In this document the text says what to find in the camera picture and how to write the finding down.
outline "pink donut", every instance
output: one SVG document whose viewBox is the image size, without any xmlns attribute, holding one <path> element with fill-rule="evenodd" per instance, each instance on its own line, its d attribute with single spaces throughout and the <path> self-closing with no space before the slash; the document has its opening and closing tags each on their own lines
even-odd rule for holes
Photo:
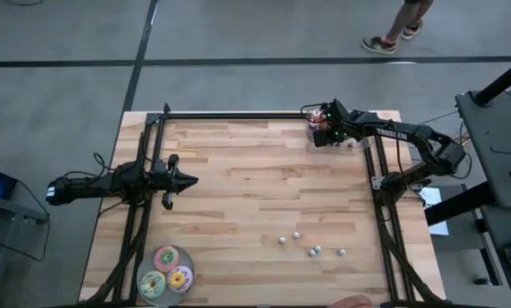
<svg viewBox="0 0 511 308">
<path fill-rule="evenodd" d="M 179 253 L 172 246 L 160 247 L 154 254 L 154 266 L 163 272 L 167 273 L 172 270 L 179 263 Z"/>
</svg>

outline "paper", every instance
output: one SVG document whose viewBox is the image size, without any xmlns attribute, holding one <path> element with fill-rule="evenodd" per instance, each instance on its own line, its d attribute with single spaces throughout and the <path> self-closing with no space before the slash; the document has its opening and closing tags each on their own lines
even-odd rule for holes
<svg viewBox="0 0 511 308">
<path fill-rule="evenodd" d="M 425 210 L 431 208 L 433 205 L 442 202 L 442 195 L 439 188 L 425 187 L 420 191 L 420 197 L 426 201 Z M 437 223 L 429 227 L 430 234 L 434 235 L 449 235 L 446 222 Z"/>
</svg>

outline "donut toy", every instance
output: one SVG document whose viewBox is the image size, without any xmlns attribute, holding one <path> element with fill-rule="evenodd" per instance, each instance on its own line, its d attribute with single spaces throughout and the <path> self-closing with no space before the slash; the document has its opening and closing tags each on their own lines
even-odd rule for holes
<svg viewBox="0 0 511 308">
<path fill-rule="evenodd" d="M 166 289 L 166 277 L 156 270 L 146 273 L 141 279 L 140 292 L 148 299 L 155 299 Z"/>
<path fill-rule="evenodd" d="M 178 263 L 179 253 L 172 246 L 161 247 L 154 254 L 154 266 L 163 273 L 169 272 L 177 266 Z"/>
<path fill-rule="evenodd" d="M 177 266 L 168 273 L 169 290 L 185 293 L 193 284 L 193 272 L 187 266 Z"/>
</svg>

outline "hand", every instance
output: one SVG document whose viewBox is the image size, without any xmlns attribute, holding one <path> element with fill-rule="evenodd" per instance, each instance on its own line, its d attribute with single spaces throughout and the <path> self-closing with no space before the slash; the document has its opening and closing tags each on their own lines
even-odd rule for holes
<svg viewBox="0 0 511 308">
<path fill-rule="evenodd" d="M 373 303 L 364 295 L 341 299 L 328 308 L 373 308 Z"/>
</svg>

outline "person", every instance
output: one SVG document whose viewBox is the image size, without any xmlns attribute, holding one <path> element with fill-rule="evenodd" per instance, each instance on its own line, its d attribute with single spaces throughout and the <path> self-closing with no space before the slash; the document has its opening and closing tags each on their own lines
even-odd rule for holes
<svg viewBox="0 0 511 308">
<path fill-rule="evenodd" d="M 364 295 L 356 295 L 336 301 L 328 308 L 373 308 L 373 303 Z"/>
<path fill-rule="evenodd" d="M 363 38 L 361 45 L 373 52 L 392 55 L 396 51 L 398 37 L 409 40 L 419 34 L 423 27 L 422 17 L 426 14 L 434 0 L 404 0 L 398 15 L 395 17 L 394 24 L 388 34 Z"/>
</svg>

